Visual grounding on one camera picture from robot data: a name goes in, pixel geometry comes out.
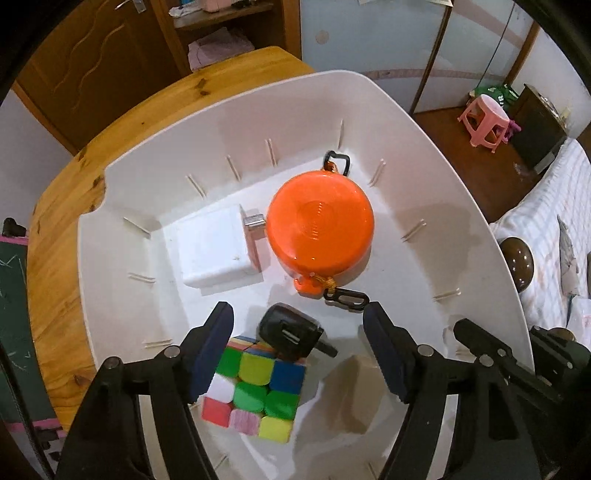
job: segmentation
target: brown ball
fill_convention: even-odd
[[[562,338],[562,340],[569,340],[571,342],[576,342],[577,338],[574,336],[574,333],[566,328],[562,327],[555,327],[548,330],[548,333],[552,336]]]
[[[517,292],[524,291],[534,278],[534,257],[530,248],[521,238],[510,236],[501,242],[501,251]]]

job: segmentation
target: wooden floor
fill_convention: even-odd
[[[541,176],[525,166],[510,143],[501,144],[495,153],[472,147],[466,128],[457,121],[462,111],[434,110],[417,113],[414,119],[452,164],[486,220],[495,222],[517,205]]]

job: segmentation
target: white bedsheet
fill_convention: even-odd
[[[569,138],[544,178],[499,221],[495,238],[521,238],[534,257],[534,278],[519,296],[528,327],[564,327],[569,300],[560,287],[557,215],[569,229],[579,266],[580,292],[587,296],[587,253],[591,251],[591,164],[581,145]]]

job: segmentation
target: yellow cube tile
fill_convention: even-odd
[[[245,353],[240,360],[238,376],[242,381],[252,385],[268,385],[274,366],[275,360],[272,358]]]
[[[291,420],[263,417],[259,428],[259,437],[274,442],[287,443],[290,441],[293,424]]]

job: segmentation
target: dark cabinet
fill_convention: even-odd
[[[568,137],[554,108],[531,85],[525,85],[508,115],[522,128],[511,138],[511,144],[529,168]]]
[[[591,158],[591,124],[587,125],[587,128],[583,130],[583,133],[579,135],[577,138],[585,153],[589,158]]]

